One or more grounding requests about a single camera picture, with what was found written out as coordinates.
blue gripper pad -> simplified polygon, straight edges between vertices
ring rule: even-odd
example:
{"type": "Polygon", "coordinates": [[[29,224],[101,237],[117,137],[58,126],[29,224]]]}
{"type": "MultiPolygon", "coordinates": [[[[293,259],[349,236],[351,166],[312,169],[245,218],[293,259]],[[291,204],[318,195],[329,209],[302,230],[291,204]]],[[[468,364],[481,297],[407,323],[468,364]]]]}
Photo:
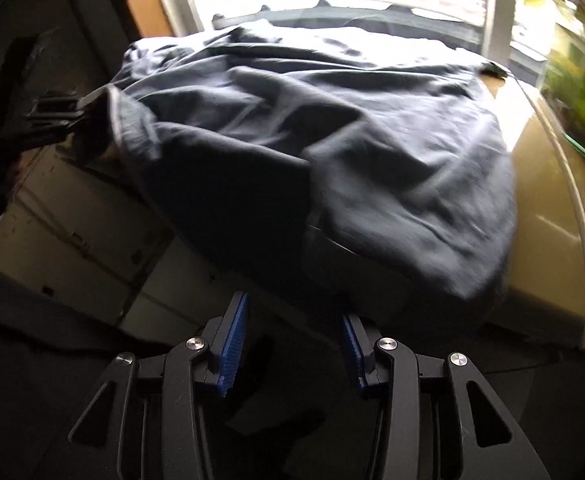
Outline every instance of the blue gripper pad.
{"type": "Polygon", "coordinates": [[[218,353],[215,352],[218,374],[216,388],[218,395],[222,397],[226,396],[227,391],[234,384],[239,362],[241,361],[241,351],[244,347],[246,330],[248,328],[248,295],[246,293],[242,293],[238,304],[235,304],[235,298],[233,298],[224,316],[224,320],[221,322],[218,337],[223,337],[223,332],[226,332],[224,326],[227,326],[227,316],[232,316],[232,319],[229,320],[230,326],[227,328],[227,335],[225,336],[223,347],[218,353]]]}
{"type": "Polygon", "coordinates": [[[343,353],[345,368],[348,371],[348,377],[351,383],[359,390],[367,387],[365,368],[363,363],[363,353],[361,347],[354,335],[354,329],[348,319],[343,316],[343,338],[341,339],[341,352],[343,353]]]}

white window frame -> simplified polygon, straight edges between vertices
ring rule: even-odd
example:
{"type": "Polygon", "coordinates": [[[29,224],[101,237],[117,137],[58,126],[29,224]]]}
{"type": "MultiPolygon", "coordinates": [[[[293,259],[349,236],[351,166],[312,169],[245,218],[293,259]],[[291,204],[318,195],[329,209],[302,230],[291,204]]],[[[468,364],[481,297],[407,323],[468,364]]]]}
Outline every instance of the white window frame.
{"type": "MultiPolygon", "coordinates": [[[[162,0],[170,24],[177,36],[186,36],[204,30],[194,0],[162,0]]],[[[515,0],[487,0],[485,28],[480,51],[483,56],[508,64],[515,0]]]]}

pivot bolt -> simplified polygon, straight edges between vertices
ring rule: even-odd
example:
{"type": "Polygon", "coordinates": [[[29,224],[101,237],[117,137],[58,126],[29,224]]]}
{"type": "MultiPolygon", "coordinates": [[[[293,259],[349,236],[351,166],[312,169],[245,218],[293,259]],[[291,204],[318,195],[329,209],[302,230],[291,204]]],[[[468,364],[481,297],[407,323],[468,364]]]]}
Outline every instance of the pivot bolt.
{"type": "Polygon", "coordinates": [[[450,361],[452,362],[452,364],[457,366],[467,365],[467,357],[464,356],[464,354],[460,354],[459,352],[454,352],[454,354],[451,354],[450,361]]]}
{"type": "Polygon", "coordinates": [[[383,350],[394,350],[397,348],[397,341],[391,337],[382,337],[377,341],[377,344],[379,345],[379,348],[383,350]]]}
{"type": "Polygon", "coordinates": [[[124,352],[123,354],[117,355],[117,357],[115,357],[114,361],[118,365],[128,366],[128,365],[131,365],[132,362],[134,361],[134,355],[132,355],[130,352],[124,352]]]}
{"type": "Polygon", "coordinates": [[[190,350],[201,350],[205,344],[206,342],[201,337],[191,337],[186,341],[186,346],[190,350]]]}

potted plant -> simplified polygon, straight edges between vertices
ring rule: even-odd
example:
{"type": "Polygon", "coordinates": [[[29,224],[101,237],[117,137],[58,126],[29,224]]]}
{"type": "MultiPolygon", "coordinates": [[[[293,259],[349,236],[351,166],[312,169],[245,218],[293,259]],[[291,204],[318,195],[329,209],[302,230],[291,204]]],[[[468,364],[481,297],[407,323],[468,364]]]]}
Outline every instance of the potted plant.
{"type": "MultiPolygon", "coordinates": [[[[585,146],[585,8],[578,0],[551,0],[561,18],[547,61],[541,92],[568,135],[585,146]]],[[[547,0],[524,0],[540,7],[547,0]]]]}

orange wood panel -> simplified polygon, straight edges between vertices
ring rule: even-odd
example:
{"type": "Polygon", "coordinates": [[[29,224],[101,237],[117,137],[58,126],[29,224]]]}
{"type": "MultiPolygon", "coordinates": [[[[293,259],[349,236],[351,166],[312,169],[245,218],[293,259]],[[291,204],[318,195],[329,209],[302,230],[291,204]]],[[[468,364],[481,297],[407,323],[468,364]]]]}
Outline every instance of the orange wood panel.
{"type": "Polygon", "coordinates": [[[141,36],[174,36],[161,0],[127,0],[141,36]]]}

